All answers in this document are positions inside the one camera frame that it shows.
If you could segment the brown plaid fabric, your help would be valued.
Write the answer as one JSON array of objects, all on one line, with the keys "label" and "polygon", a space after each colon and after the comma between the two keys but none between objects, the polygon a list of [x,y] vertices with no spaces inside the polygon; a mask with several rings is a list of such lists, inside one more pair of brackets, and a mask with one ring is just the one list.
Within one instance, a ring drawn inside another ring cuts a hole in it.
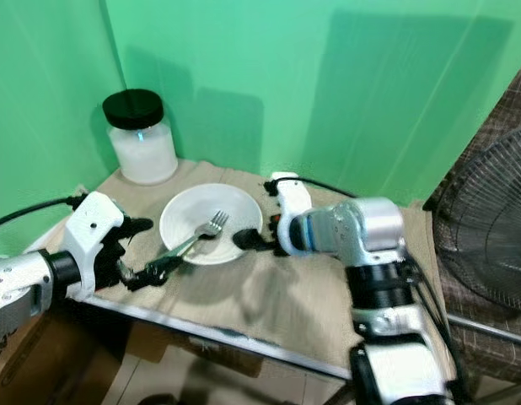
[{"label": "brown plaid fabric", "polygon": [[441,232],[438,209],[447,186],[458,175],[461,167],[477,152],[518,127],[521,127],[521,68],[508,82],[498,100],[489,105],[484,119],[475,125],[472,139],[426,204],[427,211],[432,213],[435,255],[447,316],[465,320],[461,327],[456,325],[452,328],[462,362],[472,375],[489,375],[499,381],[514,383],[521,383],[521,312],[484,300],[462,285],[447,269],[439,257]]}]

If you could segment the brown cardboard box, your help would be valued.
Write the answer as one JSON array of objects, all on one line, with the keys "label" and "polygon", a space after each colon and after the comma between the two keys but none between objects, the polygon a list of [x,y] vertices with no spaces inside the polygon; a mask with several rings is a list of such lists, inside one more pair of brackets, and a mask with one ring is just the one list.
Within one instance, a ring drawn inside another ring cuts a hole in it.
[{"label": "brown cardboard box", "polygon": [[132,323],[126,340],[126,354],[137,356],[150,363],[159,363],[163,361],[167,347],[183,348],[199,358],[249,377],[257,377],[265,363],[263,356],[249,354],[238,348],[223,346],[221,343],[160,327],[148,321]]}]

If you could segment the silver fork with dark handle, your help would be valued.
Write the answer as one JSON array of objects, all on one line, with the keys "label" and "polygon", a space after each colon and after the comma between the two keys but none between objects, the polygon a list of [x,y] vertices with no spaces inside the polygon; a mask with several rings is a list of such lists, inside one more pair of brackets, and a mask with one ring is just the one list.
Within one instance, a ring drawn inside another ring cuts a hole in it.
[{"label": "silver fork with dark handle", "polygon": [[227,220],[229,220],[229,217],[229,213],[217,211],[206,223],[200,224],[200,226],[196,227],[190,238],[184,240],[184,242],[180,243],[179,246],[172,248],[172,250],[164,256],[182,256],[184,258],[187,252],[190,251],[199,240],[217,238],[219,233],[223,230],[223,225],[226,224]]}]

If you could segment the black electric fan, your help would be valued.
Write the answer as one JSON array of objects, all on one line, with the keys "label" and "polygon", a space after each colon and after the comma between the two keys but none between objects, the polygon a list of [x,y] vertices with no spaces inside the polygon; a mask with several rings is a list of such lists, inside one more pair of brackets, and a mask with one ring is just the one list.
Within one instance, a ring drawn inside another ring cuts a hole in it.
[{"label": "black electric fan", "polygon": [[521,312],[521,127],[461,167],[438,216],[447,269],[484,300]]}]

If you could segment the glass jar with black lid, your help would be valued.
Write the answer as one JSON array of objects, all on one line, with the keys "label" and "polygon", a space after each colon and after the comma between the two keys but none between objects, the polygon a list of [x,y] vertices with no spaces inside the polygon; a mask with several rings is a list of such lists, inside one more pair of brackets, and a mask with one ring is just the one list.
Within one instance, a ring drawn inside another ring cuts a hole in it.
[{"label": "glass jar with black lid", "polygon": [[109,140],[121,174],[133,184],[156,185],[177,170],[175,144],[164,122],[163,98],[149,89],[123,89],[103,100]]}]

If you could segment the white round plate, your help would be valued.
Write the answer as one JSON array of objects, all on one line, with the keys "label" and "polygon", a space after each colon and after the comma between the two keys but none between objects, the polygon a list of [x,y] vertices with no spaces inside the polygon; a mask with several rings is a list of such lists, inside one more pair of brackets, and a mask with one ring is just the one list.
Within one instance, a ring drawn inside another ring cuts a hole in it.
[{"label": "white round plate", "polygon": [[234,233],[260,230],[265,217],[249,193],[227,184],[191,186],[168,201],[158,220],[158,232],[165,250],[171,251],[184,243],[194,235],[196,227],[219,212],[228,216],[221,234],[214,240],[199,240],[184,255],[184,260],[191,265],[211,266],[241,258],[244,251],[234,244]]}]

